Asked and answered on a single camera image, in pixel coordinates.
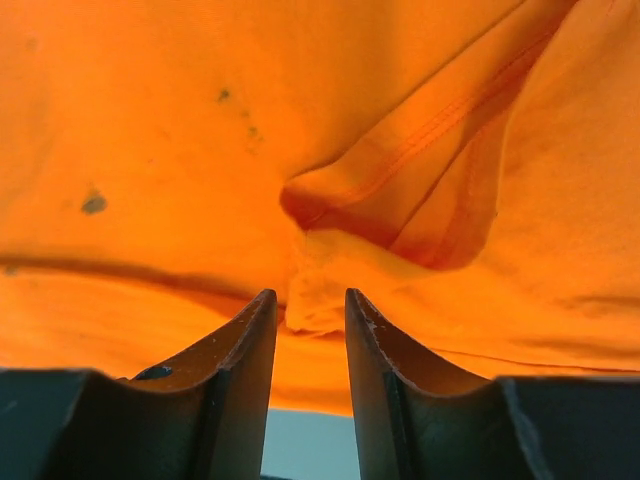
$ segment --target orange fabric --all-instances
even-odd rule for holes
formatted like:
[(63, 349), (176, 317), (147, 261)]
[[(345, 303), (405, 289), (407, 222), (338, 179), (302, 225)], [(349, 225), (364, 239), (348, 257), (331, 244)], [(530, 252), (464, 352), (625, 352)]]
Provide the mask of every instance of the orange fabric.
[(640, 370), (635, 0), (5, 0), (0, 72), (4, 365), (270, 287), (272, 404), (349, 414), (355, 286), (480, 375)]

